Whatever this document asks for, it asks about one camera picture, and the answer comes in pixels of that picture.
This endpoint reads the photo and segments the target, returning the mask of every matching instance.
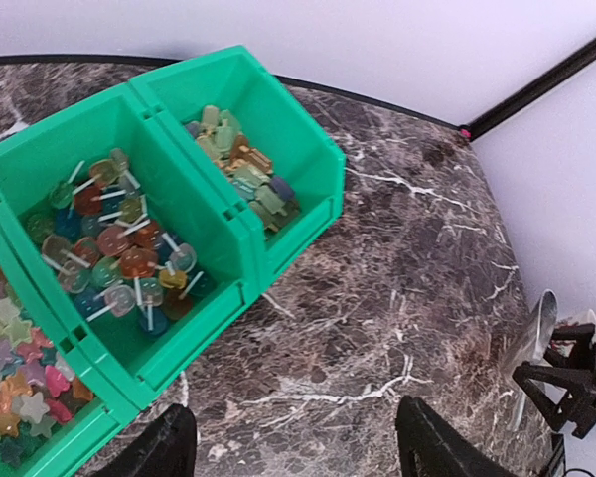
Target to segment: marble countertop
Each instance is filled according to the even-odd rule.
[[[147,70],[0,66],[0,140]],[[78,475],[179,402],[199,422],[199,476],[396,476],[403,395],[532,475],[548,430],[530,403],[519,432],[506,430],[514,401],[498,370],[527,308],[468,142],[342,95],[290,90],[348,156],[343,216]]]

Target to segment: green plastic bin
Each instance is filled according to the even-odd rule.
[[[22,227],[32,206],[80,160],[89,166],[121,147],[147,195],[150,214],[190,243],[219,284],[156,341],[135,311],[88,324]],[[140,409],[148,406],[259,294],[250,232],[174,145],[126,84],[116,86],[0,144],[0,226],[68,340]]]
[[[103,375],[74,348],[66,330],[32,285],[22,262],[0,230],[0,267],[28,311],[35,326],[54,342],[58,353],[76,375],[95,393],[95,399],[77,413],[42,447],[13,468],[0,459],[0,477],[61,477],[73,475],[80,466],[137,415],[131,405]]]
[[[260,291],[342,213],[345,155],[287,89],[244,47],[233,47],[133,78],[151,113],[231,213],[252,231]],[[265,240],[260,218],[183,127],[213,104],[229,109],[253,147],[296,191],[302,213]]]

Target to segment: black metal rod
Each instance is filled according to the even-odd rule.
[[[594,61],[596,61],[596,38],[466,126],[470,131],[471,141],[517,114]]]

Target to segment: black metal stand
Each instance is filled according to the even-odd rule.
[[[95,477],[193,477],[197,422],[192,412],[173,404]]]
[[[566,422],[576,423],[572,435],[580,439],[596,425],[596,344],[592,343],[594,325],[582,325],[557,330],[552,341],[573,342],[569,357],[564,357],[550,347],[545,359],[552,367],[532,365],[528,362],[518,366],[513,379],[534,402],[554,431]],[[559,402],[551,400],[538,383],[565,389]]]

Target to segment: lollipop stick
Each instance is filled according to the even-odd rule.
[[[139,285],[139,278],[135,276],[135,294],[137,295],[137,305],[143,306],[143,296],[141,295],[141,286]]]
[[[63,256],[67,256],[68,258],[70,258],[72,261],[74,261],[75,263],[83,266],[84,268],[90,268],[90,263],[88,263],[86,260],[84,260],[83,258],[75,255],[74,253],[70,253],[67,250],[62,250],[60,252]]]
[[[203,272],[202,272],[202,271],[200,271],[199,273],[197,273],[197,276],[195,276],[195,277],[192,279],[192,281],[191,281],[191,282],[188,284],[188,286],[186,286],[186,289],[185,289],[185,290],[183,290],[183,291],[181,292],[181,294],[179,295],[179,299],[180,299],[180,300],[183,300],[183,299],[186,297],[186,295],[187,295],[188,293],[190,293],[190,290],[192,290],[192,287],[193,287],[193,286],[195,286],[195,285],[197,284],[197,282],[198,282],[198,281],[201,279],[201,277],[202,277],[202,276],[203,276]]]
[[[88,179],[86,182],[84,182],[82,185],[75,187],[73,189],[73,195],[76,196],[77,194],[79,194],[81,191],[83,191],[86,187],[92,185],[95,183],[95,181],[99,178],[99,176],[95,176],[92,179]]]
[[[66,269],[64,269],[59,263],[57,263],[52,258],[49,258],[48,256],[46,256],[46,255],[43,254],[42,255],[42,260],[44,261],[44,263],[46,265],[48,265],[53,270],[58,271],[59,273],[63,273],[64,275],[71,275],[71,273],[69,271],[67,271]]]
[[[148,331],[153,331],[155,329],[155,321],[152,315],[152,305],[148,305],[148,315],[146,318],[148,318]]]
[[[132,184],[132,187],[134,187],[135,189],[141,188],[141,184],[139,184],[139,181],[137,181],[137,179],[135,179],[135,176],[130,174],[129,170],[126,169],[125,171],[123,171],[123,175],[126,176],[126,179],[128,179],[128,182],[130,182],[130,184]]]
[[[69,177],[69,180],[67,182],[69,182],[69,184],[72,184],[73,181],[75,180],[75,177],[77,177],[77,174],[79,174],[79,171],[81,170],[81,168],[83,167],[83,165],[86,163],[86,161],[79,161],[79,164],[77,164],[75,166],[75,168],[73,169],[73,172],[71,173],[71,176]]]
[[[168,268],[168,273],[170,273],[170,276],[175,276],[176,271],[175,267],[172,265],[172,261],[166,262],[166,268]]]
[[[126,229],[121,234],[117,234],[117,238],[121,239],[124,236],[129,236],[130,234],[134,234],[139,229],[143,229],[144,227],[148,226],[149,224],[150,224],[150,219],[146,219],[145,221],[137,224],[136,226],[132,226],[130,229]]]
[[[86,321],[88,323],[90,323],[91,321],[96,320],[97,318],[99,318],[101,315],[105,315],[106,313],[108,313],[110,310],[112,310],[115,306],[117,306],[117,302],[113,301],[112,303],[110,303],[108,306],[104,306],[102,309],[100,309],[99,311],[95,311],[92,315],[90,315],[88,318],[86,318]]]
[[[179,253],[181,251],[177,243],[174,240],[172,240],[172,237],[170,237],[170,234],[168,234],[167,232],[163,232],[161,234],[161,237],[163,237],[163,240],[165,240],[168,246],[176,253]]]
[[[108,194],[102,194],[101,196],[97,196],[97,197],[91,197],[90,199],[95,202],[95,201],[103,201],[104,199],[112,199],[113,197],[119,197],[119,196],[125,196],[126,195],[126,191],[115,191],[115,192],[109,192]]]

